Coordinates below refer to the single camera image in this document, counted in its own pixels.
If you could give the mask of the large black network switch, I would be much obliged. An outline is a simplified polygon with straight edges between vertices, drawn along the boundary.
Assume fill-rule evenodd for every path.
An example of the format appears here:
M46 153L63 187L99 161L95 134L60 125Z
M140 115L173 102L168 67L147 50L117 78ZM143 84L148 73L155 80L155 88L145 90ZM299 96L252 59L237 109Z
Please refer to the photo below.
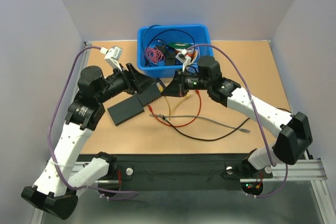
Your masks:
M144 112L144 108L137 96L132 96L107 109L115 126Z

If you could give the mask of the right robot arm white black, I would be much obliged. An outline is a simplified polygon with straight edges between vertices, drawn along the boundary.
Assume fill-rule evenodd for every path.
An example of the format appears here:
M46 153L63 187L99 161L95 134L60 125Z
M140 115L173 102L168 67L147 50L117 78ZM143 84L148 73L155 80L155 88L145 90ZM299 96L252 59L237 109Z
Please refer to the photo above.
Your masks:
M312 143L309 120L304 113L282 111L250 95L239 83L223 77L220 64L212 56L203 56L197 67L197 73L176 70L162 94L183 97L190 90L205 90L213 101L254 120L276 138L273 146L266 145L248 154L241 165L244 175L253 177L266 166L297 162Z

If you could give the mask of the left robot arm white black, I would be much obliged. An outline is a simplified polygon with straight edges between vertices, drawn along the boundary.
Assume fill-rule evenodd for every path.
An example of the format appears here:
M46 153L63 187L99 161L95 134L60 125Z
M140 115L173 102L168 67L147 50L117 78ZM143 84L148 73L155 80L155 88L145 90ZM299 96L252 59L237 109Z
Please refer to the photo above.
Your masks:
M80 196L101 177L120 175L117 159L100 152L76 174L72 169L86 143L105 113L103 104L122 92L141 94L155 86L157 80L138 72L130 63L103 76L98 66L82 69L79 91L68 108L62 133L44 171L31 186L24 187L21 197L48 214L65 220L74 212Z

